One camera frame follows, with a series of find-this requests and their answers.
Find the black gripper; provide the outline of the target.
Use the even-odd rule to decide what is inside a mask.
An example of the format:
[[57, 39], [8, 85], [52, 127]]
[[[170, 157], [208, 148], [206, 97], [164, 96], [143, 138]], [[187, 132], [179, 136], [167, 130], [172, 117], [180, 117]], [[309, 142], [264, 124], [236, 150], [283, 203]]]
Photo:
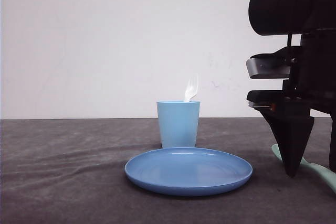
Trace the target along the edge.
[[286, 46], [289, 78], [281, 90], [249, 91], [249, 106], [270, 125], [285, 172], [294, 177], [305, 152], [314, 118], [311, 110], [332, 118], [329, 167], [336, 170], [335, 32], [319, 30], [302, 34], [300, 45]]

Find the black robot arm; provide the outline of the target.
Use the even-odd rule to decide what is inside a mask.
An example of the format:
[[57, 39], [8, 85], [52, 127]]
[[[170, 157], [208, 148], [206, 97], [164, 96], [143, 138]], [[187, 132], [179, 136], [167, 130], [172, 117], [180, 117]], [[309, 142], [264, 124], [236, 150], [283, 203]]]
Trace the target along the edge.
[[285, 47], [246, 62], [252, 79], [282, 79], [282, 89], [250, 91], [247, 100], [294, 177], [314, 124], [310, 111], [335, 118], [335, 0], [250, 0], [248, 15], [257, 34], [287, 36]]

